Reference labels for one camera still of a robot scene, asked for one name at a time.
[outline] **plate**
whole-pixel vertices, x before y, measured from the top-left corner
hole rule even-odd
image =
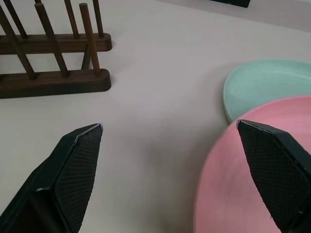
[[[289,132],[311,153],[311,95],[275,100],[242,117]],[[280,233],[252,180],[236,121],[210,151],[199,181],[195,233]]]
[[[230,122],[266,102],[311,94],[311,63],[259,60],[236,68],[224,86],[224,106]]]

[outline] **white table surface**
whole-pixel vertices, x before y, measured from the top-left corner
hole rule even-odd
[[[89,3],[97,31],[91,0],[72,0],[80,32],[82,1]],[[201,10],[191,0],[169,1],[100,1],[114,46],[98,54],[112,75],[109,91],[0,100],[0,212],[61,136],[102,123],[96,180],[80,232],[192,232],[200,170],[227,126],[227,75],[255,59],[311,62],[311,33],[308,20],[298,31],[236,16],[252,6],[260,12],[259,0],[249,9],[196,0]],[[12,2],[27,33],[44,33],[32,0]],[[43,2],[55,33],[70,32],[63,0]],[[211,12],[209,5],[226,10]],[[28,57],[35,71],[58,70],[52,54]],[[64,58],[69,69],[79,69],[83,54]],[[15,55],[0,56],[0,72],[23,67]]]

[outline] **pink plate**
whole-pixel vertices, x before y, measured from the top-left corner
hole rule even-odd
[[[261,105],[240,119],[289,132],[311,153],[311,95]],[[253,183],[233,122],[210,151],[195,206],[195,233],[280,233]]]

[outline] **dark wooden rack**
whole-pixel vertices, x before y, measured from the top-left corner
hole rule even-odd
[[[2,7],[0,24],[5,32],[0,36],[0,54],[16,54],[26,73],[0,75],[0,99],[47,95],[75,94],[107,91],[111,87],[110,74],[101,69],[98,51],[112,49],[111,36],[103,32],[98,0],[93,0],[98,33],[93,33],[86,3],[81,3],[85,34],[79,34],[70,0],[65,0],[73,34],[54,34],[47,12],[41,0],[35,0],[35,8],[46,34],[27,35],[10,2],[4,3],[17,26],[16,36]],[[62,53],[84,52],[81,70],[67,70]],[[60,71],[34,72],[26,54],[54,53]],[[92,60],[93,69],[89,69]]]

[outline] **green plate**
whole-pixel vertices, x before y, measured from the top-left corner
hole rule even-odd
[[[239,66],[228,76],[224,106],[232,122],[263,103],[308,94],[311,94],[311,63],[259,60]]]

